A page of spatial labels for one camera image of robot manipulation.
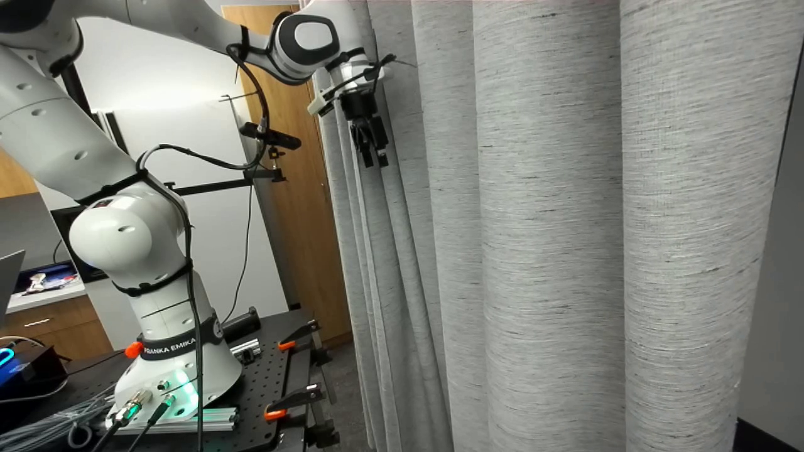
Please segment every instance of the curtain fold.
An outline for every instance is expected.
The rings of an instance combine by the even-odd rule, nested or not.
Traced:
[[[324,118],[376,448],[730,448],[804,3],[354,0]]]

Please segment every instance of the table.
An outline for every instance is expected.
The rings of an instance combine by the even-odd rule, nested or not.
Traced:
[[[304,452],[304,426],[280,426],[266,424],[261,418],[261,411],[273,398],[283,397],[287,392],[304,389],[308,383],[308,369],[312,369],[312,342],[302,339],[298,348],[290,354],[278,354],[275,342],[280,342],[287,334],[298,328],[308,315],[302,311],[275,314],[261,318],[261,331],[244,337],[253,339],[258,337],[263,350],[253,363],[244,367],[240,380],[220,397],[212,406],[239,406],[239,422],[234,431],[206,431],[204,434],[204,448],[206,452],[236,452],[236,448],[275,448],[275,452]],[[57,409],[64,409],[69,404],[77,404],[103,389],[108,389],[125,369],[125,359],[114,355],[108,359],[93,369],[84,369],[76,377],[69,377],[69,383],[52,398],[39,402],[29,411],[19,411],[22,424],[42,418]],[[308,413],[308,406],[290,409],[293,416]],[[114,436],[104,452],[128,448],[132,436]],[[195,447],[195,434],[148,434],[140,442],[140,452],[190,452]]]

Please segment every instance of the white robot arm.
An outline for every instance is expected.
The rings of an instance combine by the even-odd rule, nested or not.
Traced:
[[[190,270],[181,201],[118,151],[55,85],[82,48],[77,18],[109,18],[197,41],[253,63],[280,83],[304,83],[314,70],[349,80],[352,136],[385,146],[362,53],[364,18],[349,0],[314,0],[253,35],[220,20],[204,0],[0,0],[0,148],[39,183],[84,205],[69,229],[76,252],[103,269],[130,296],[142,331],[142,354],[114,385],[114,409],[142,402],[142,422],[166,385],[172,416],[231,389],[240,374],[219,334],[201,279]],[[197,392],[195,345],[204,348]]]

